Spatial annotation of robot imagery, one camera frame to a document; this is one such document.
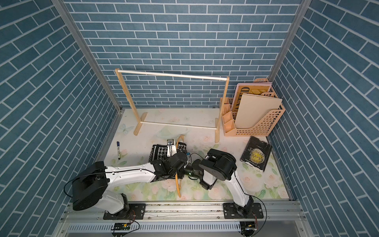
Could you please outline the black white houndstooth scarf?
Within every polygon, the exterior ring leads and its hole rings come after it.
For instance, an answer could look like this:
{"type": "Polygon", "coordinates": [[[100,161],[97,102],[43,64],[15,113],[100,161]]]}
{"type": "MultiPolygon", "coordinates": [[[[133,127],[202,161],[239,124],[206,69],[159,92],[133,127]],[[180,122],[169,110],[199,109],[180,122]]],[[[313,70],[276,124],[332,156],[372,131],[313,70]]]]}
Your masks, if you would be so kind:
{"type": "MultiPolygon", "coordinates": [[[[179,142],[178,148],[176,149],[177,152],[184,152],[187,153],[187,145],[186,143],[179,142]]],[[[149,162],[155,161],[155,160],[167,160],[167,146],[164,145],[153,145],[150,156],[149,156],[149,162]]]]}

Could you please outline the orange wooden clothes hanger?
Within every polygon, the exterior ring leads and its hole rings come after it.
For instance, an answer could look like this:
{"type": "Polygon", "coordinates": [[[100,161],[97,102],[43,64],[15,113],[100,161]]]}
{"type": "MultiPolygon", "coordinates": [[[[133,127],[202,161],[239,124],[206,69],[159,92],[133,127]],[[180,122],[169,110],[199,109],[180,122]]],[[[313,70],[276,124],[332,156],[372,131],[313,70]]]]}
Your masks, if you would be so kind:
{"type": "MultiPolygon", "coordinates": [[[[179,142],[182,140],[184,141],[184,135],[180,135],[179,138],[177,139],[177,142],[176,142],[176,149],[178,149],[178,146],[179,146],[179,142]]],[[[178,196],[181,197],[181,193],[180,193],[180,184],[179,184],[179,179],[178,179],[178,173],[175,174],[175,182],[176,182],[176,189],[177,189],[177,193],[178,193],[178,196]]]]}

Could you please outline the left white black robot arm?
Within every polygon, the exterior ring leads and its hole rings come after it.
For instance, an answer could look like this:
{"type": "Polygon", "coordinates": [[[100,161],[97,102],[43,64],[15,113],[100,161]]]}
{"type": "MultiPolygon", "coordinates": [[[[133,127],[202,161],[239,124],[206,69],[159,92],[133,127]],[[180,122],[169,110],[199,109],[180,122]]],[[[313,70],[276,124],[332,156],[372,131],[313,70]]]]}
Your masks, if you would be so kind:
{"type": "Polygon", "coordinates": [[[178,152],[165,161],[155,160],[140,166],[114,167],[95,162],[72,181],[73,210],[82,211],[94,206],[106,211],[111,219],[128,219],[127,197],[113,192],[114,187],[167,180],[174,177],[187,161],[186,154],[178,152]]]}

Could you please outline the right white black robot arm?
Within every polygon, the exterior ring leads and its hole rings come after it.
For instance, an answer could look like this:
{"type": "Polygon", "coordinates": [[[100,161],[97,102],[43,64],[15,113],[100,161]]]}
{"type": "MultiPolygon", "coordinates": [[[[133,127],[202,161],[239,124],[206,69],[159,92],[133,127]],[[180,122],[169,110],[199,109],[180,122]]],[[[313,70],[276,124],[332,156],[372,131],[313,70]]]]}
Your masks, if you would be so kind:
{"type": "Polygon", "coordinates": [[[223,181],[234,201],[234,208],[239,216],[251,218],[254,200],[245,193],[237,175],[236,159],[233,155],[210,149],[204,159],[198,159],[184,168],[185,175],[198,179],[199,184],[206,190],[211,190],[216,181],[223,181]]]}

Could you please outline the floral table mat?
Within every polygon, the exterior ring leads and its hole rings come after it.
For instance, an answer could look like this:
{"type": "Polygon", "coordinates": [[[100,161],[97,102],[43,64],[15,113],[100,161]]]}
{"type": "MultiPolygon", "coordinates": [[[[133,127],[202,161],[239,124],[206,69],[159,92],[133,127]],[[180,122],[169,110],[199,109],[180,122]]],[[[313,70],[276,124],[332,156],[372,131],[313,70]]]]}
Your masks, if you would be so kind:
{"type": "MultiPolygon", "coordinates": [[[[146,121],[215,126],[218,109],[210,108],[166,108],[139,109],[147,112],[146,121]]],[[[165,145],[168,139],[178,139],[184,135],[184,142],[193,160],[204,158],[210,149],[232,154],[237,159],[237,173],[246,193],[260,199],[287,199],[288,193],[273,156],[270,156],[264,172],[260,172],[240,161],[249,141],[248,137],[226,137],[221,135],[215,143],[214,130],[143,124],[137,136],[136,117],[131,109],[124,110],[115,135],[105,156],[108,166],[137,166],[148,162],[153,145],[165,145]],[[120,142],[121,159],[117,158],[116,142],[120,142]]],[[[169,201],[169,200],[231,200],[232,195],[222,181],[217,181],[211,190],[202,188],[198,180],[184,177],[178,196],[174,179],[154,183],[133,183],[114,188],[116,193],[124,193],[129,201],[169,201]]]]}

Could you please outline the wooden clothes rack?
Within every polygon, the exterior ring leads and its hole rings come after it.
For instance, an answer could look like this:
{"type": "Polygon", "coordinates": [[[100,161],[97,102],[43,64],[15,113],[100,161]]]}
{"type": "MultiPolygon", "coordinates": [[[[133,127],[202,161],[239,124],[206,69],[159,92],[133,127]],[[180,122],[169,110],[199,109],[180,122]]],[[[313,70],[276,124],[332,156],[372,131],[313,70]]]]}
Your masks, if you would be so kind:
{"type": "Polygon", "coordinates": [[[128,71],[128,70],[121,70],[121,69],[115,69],[115,74],[116,74],[116,76],[120,82],[120,85],[122,87],[124,94],[126,95],[127,101],[129,102],[129,105],[130,105],[130,107],[131,107],[131,109],[132,109],[132,111],[133,111],[133,113],[137,119],[137,126],[133,132],[135,136],[137,136],[139,134],[140,129],[141,129],[143,124],[152,124],[152,125],[162,125],[162,126],[175,126],[175,127],[186,127],[186,128],[199,128],[199,129],[214,130],[215,131],[215,143],[220,142],[221,118],[223,116],[222,110],[223,110],[225,100],[226,100],[226,95],[227,95],[227,90],[229,87],[230,77],[222,78],[222,77],[211,77],[211,76],[192,76],[192,75],[170,74],[170,73],[128,71]],[[215,119],[215,127],[145,121],[145,118],[146,118],[148,113],[145,112],[141,116],[139,116],[139,113],[137,111],[137,108],[135,107],[132,96],[131,96],[129,89],[126,85],[126,82],[123,78],[123,75],[122,75],[123,73],[134,74],[134,75],[144,75],[144,76],[162,76],[162,77],[173,77],[173,78],[189,78],[189,79],[224,81],[225,82],[225,88],[224,88],[224,93],[223,93],[223,97],[221,100],[220,112],[219,112],[218,117],[215,119]]]}

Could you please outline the blue marker pen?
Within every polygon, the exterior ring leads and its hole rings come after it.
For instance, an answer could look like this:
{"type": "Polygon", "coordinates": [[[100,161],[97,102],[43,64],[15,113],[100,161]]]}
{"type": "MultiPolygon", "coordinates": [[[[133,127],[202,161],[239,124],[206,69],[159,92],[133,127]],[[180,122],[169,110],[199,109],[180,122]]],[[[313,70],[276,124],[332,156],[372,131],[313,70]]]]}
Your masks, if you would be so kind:
{"type": "Polygon", "coordinates": [[[120,142],[119,141],[116,142],[116,147],[117,147],[117,158],[118,158],[118,160],[120,160],[121,159],[121,153],[120,153],[120,142]]]}

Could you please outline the peach plastic file organizer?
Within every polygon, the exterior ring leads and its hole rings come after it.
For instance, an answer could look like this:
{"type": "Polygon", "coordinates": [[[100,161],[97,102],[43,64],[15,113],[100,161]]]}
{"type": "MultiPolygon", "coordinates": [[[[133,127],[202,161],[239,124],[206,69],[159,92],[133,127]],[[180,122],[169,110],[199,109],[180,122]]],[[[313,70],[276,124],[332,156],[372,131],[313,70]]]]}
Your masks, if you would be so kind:
{"type": "MultiPolygon", "coordinates": [[[[268,79],[256,79],[253,83],[265,83],[269,82],[268,79]]],[[[278,98],[273,87],[269,92],[264,92],[261,96],[269,96],[278,98]]],[[[232,103],[234,98],[226,98],[225,104],[222,110],[221,125],[224,129],[225,136],[268,136],[279,119],[285,112],[285,108],[281,103],[279,108],[268,112],[255,126],[252,128],[236,128],[235,120],[237,112],[232,111],[232,103]]]]}

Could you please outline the right circuit board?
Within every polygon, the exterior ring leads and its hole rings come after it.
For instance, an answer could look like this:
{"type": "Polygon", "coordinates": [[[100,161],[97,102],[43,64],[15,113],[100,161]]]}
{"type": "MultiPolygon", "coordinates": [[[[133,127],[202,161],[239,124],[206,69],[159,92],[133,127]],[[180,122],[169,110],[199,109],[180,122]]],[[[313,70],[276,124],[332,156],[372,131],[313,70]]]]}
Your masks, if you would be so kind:
{"type": "Polygon", "coordinates": [[[240,234],[244,237],[252,237],[257,231],[257,225],[255,222],[241,221],[240,222],[240,234]]]}

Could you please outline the circuit board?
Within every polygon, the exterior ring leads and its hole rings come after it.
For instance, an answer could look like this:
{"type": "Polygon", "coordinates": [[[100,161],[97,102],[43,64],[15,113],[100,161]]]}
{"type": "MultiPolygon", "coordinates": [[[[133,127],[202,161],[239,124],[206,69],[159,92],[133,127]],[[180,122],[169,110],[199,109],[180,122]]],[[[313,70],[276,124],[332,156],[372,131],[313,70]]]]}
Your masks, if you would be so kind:
{"type": "Polygon", "coordinates": [[[115,223],[113,227],[111,228],[111,231],[112,232],[115,232],[115,231],[126,232],[130,230],[130,226],[131,226],[130,223],[115,223]]]}
{"type": "Polygon", "coordinates": [[[244,237],[252,237],[257,231],[257,225],[255,222],[241,221],[240,222],[240,234],[244,237]]]}

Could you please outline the beige board in organizer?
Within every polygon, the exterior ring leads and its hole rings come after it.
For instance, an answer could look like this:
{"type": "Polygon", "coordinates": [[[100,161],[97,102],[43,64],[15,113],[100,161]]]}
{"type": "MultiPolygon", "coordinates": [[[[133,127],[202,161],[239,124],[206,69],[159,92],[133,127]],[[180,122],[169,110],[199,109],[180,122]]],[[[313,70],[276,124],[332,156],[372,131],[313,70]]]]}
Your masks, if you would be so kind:
{"type": "Polygon", "coordinates": [[[282,103],[282,99],[243,94],[241,103],[236,115],[236,128],[252,128],[255,126],[268,112],[276,110],[282,103]]]}

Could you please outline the pink book in organizer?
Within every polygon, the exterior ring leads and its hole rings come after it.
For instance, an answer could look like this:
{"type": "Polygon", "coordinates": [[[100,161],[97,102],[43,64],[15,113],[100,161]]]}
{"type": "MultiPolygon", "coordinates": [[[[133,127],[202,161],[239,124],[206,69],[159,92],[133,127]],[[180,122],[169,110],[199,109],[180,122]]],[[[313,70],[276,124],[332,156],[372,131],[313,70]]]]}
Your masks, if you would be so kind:
{"type": "Polygon", "coordinates": [[[269,92],[272,83],[239,83],[236,86],[235,96],[232,103],[232,111],[237,112],[244,93],[261,95],[264,92],[269,92]]]}

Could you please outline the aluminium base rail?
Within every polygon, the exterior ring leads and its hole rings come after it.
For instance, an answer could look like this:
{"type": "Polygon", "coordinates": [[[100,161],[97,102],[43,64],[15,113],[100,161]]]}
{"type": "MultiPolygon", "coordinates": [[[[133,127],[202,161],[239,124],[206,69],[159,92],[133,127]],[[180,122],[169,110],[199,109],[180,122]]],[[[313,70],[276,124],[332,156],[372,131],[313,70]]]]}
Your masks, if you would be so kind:
{"type": "Polygon", "coordinates": [[[74,211],[68,207],[55,237],[243,237],[240,222],[255,222],[253,237],[311,237],[313,234],[297,201],[265,200],[262,219],[226,219],[226,201],[149,201],[143,219],[105,220],[97,208],[74,211]],[[130,230],[115,231],[115,223],[130,230]]]}

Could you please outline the left aluminium corner post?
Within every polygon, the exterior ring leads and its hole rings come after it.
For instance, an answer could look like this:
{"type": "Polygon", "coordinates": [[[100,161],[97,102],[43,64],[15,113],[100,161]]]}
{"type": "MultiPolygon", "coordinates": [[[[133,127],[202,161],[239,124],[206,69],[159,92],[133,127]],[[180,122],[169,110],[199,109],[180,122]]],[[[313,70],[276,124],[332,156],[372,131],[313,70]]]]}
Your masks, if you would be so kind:
{"type": "Polygon", "coordinates": [[[99,65],[97,64],[93,54],[91,53],[90,48],[88,47],[86,41],[84,40],[82,34],[80,33],[80,30],[78,29],[73,17],[69,13],[64,1],[61,0],[52,0],[51,1],[58,11],[59,15],[61,16],[62,20],[64,21],[65,25],[67,26],[69,32],[72,34],[75,42],[78,44],[80,50],[82,51],[83,55],[85,56],[86,60],[88,61],[90,67],[92,68],[93,72],[95,73],[97,79],[103,86],[105,92],[109,96],[110,100],[112,101],[114,107],[116,108],[117,112],[120,113],[122,111],[122,106],[118,102],[115,94],[111,90],[104,74],[102,73],[99,65]]]}

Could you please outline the aluminium corner post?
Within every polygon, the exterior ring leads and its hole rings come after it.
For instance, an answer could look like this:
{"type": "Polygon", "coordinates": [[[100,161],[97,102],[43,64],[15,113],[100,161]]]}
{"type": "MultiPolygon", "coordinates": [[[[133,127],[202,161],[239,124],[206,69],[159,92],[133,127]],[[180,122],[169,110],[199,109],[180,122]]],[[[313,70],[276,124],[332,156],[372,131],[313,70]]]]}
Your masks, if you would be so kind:
{"type": "Polygon", "coordinates": [[[311,0],[303,0],[301,1],[301,4],[299,5],[299,8],[295,14],[295,17],[294,17],[294,21],[293,23],[291,24],[290,28],[289,28],[289,31],[287,33],[287,36],[283,42],[283,46],[278,54],[278,57],[275,61],[275,64],[273,65],[272,67],[272,70],[270,72],[270,75],[268,76],[268,80],[270,82],[273,82],[275,77],[277,76],[278,74],[278,71],[284,61],[284,58],[286,56],[286,53],[288,52],[290,46],[291,46],[291,43],[300,27],[300,24],[309,8],[311,4],[311,0]]]}
{"type": "Polygon", "coordinates": [[[84,40],[82,34],[80,33],[80,30],[78,29],[73,17],[69,13],[64,1],[61,0],[52,0],[51,1],[58,11],[59,15],[61,16],[62,20],[64,21],[65,25],[67,26],[69,32],[72,34],[75,42],[78,44],[80,50],[82,51],[83,55],[85,56],[86,60],[88,61],[90,67],[92,68],[93,72],[95,73],[97,79],[103,86],[105,92],[109,96],[110,100],[112,101],[114,107],[116,108],[117,112],[120,113],[122,111],[122,106],[118,102],[115,94],[111,90],[104,74],[102,73],[99,65],[97,64],[93,54],[91,53],[90,48],[88,47],[86,41],[84,40]]]}

